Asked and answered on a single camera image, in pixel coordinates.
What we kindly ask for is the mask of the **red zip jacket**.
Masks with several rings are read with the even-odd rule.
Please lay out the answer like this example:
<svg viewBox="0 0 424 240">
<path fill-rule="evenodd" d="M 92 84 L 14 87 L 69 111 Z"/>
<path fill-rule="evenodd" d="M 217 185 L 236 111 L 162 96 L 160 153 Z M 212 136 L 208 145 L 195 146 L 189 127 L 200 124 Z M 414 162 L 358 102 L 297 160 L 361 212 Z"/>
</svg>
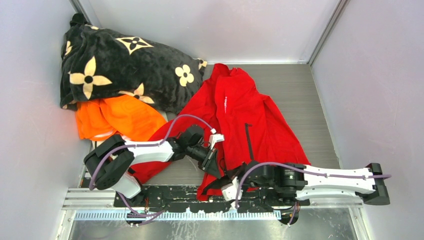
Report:
<svg viewBox="0 0 424 240">
<path fill-rule="evenodd" d="M 241 68 L 215 64 L 209 79 L 181 111 L 181 118 L 163 125 L 148 141 L 158 141 L 166 134 L 174 137 L 193 124 L 205 130 L 205 139 L 210 128 L 224 135 L 216 147 L 221 174 L 251 161 L 309 163 L 275 102 L 260 93 Z"/>
</svg>

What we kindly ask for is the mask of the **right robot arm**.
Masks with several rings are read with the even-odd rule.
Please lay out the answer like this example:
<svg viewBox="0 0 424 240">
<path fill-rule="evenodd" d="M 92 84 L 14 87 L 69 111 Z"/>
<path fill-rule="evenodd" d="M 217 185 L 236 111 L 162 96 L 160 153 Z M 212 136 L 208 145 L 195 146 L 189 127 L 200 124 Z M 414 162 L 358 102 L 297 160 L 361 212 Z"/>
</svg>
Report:
<svg viewBox="0 0 424 240">
<path fill-rule="evenodd" d="M 379 163 L 364 168 L 333 169 L 305 164 L 252 161 L 243 165 L 232 176 L 217 180 L 219 192 L 235 205 L 241 200 L 244 184 L 252 188 L 270 189 L 279 202 L 295 202 L 317 198 L 360 198 L 366 205 L 385 206 L 390 196 Z"/>
</svg>

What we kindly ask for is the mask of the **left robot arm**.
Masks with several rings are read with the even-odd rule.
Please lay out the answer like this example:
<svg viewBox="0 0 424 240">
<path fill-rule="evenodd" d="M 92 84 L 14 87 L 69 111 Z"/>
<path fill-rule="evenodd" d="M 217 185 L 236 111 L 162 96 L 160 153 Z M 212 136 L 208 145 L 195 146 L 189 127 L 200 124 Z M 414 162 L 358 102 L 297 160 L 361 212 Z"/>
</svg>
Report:
<svg viewBox="0 0 424 240">
<path fill-rule="evenodd" d="M 144 163 L 168 163 L 185 156 L 198 161 L 198 167 L 209 175 L 221 178 L 215 145 L 223 142 L 223 134 L 210 131 L 208 144 L 203 142 L 205 131 L 198 125 L 188 127 L 175 137 L 158 141 L 126 141 L 115 134 L 92 150 L 83 160 L 98 190 L 113 189 L 126 197 L 133 206 L 141 206 L 146 200 L 142 184 L 133 175 L 134 165 Z"/>
</svg>

